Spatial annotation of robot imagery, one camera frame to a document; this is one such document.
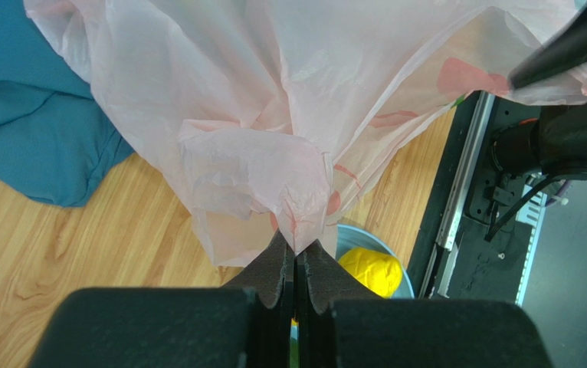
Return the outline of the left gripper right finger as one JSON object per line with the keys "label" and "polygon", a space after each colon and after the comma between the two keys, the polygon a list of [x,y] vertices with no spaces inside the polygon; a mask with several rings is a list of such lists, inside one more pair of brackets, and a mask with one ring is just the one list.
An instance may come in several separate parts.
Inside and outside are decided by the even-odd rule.
{"label": "left gripper right finger", "polygon": [[549,367],[515,304],[385,299],[313,243],[296,258],[303,367]]}

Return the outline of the yellow fake lemon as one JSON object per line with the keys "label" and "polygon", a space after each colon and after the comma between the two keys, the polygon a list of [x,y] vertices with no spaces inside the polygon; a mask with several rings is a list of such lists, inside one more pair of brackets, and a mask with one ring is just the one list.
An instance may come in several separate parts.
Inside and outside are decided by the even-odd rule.
{"label": "yellow fake lemon", "polygon": [[338,263],[380,297],[392,297],[403,281],[402,266],[393,255],[357,247],[347,251]]}

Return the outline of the blue plate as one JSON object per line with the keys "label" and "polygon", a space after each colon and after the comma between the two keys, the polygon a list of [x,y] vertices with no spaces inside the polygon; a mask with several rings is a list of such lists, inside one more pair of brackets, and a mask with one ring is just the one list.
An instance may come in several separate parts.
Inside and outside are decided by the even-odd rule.
{"label": "blue plate", "polygon": [[[336,237],[330,240],[329,245],[327,248],[317,241],[296,258],[295,284],[298,295],[290,332],[290,367],[307,366],[311,361],[308,349],[303,349],[301,342],[305,340],[308,345],[320,346],[309,336],[310,328],[320,329],[316,320],[322,317],[333,300],[378,296],[343,269],[338,260],[347,251],[357,247],[395,256],[377,237],[350,225],[339,225]],[[402,270],[403,281],[393,296],[385,299],[415,298],[403,266]]]}

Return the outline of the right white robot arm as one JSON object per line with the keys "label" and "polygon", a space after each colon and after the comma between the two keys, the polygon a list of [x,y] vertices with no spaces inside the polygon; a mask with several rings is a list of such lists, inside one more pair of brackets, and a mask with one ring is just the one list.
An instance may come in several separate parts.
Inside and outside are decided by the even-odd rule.
{"label": "right white robot arm", "polygon": [[[587,6],[565,31],[517,67],[510,82],[516,89],[528,87],[586,63]],[[502,173],[587,180],[587,103],[544,108],[538,120],[501,130],[490,154]]]}

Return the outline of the blue cloth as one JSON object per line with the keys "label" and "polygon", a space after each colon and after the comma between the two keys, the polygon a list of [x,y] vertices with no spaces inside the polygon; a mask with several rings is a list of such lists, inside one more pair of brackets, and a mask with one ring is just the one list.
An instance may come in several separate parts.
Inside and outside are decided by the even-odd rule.
{"label": "blue cloth", "polygon": [[37,202],[81,207],[132,151],[23,4],[0,1],[0,180]]}

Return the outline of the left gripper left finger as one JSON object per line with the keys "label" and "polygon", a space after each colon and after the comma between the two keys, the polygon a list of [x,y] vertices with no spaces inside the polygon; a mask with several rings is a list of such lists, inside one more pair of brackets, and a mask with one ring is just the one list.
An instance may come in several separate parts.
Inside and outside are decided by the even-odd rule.
{"label": "left gripper left finger", "polygon": [[58,306],[32,367],[287,367],[294,254],[282,234],[221,287],[89,287]]}

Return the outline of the pink plastic bag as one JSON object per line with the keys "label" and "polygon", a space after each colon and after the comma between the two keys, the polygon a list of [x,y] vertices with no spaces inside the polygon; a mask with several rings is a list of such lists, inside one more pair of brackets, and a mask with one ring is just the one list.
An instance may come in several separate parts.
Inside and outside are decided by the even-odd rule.
{"label": "pink plastic bag", "polygon": [[581,1],[26,1],[25,11],[192,215],[211,262],[280,230],[334,248],[396,151],[477,90],[587,102],[587,65],[511,91]]}

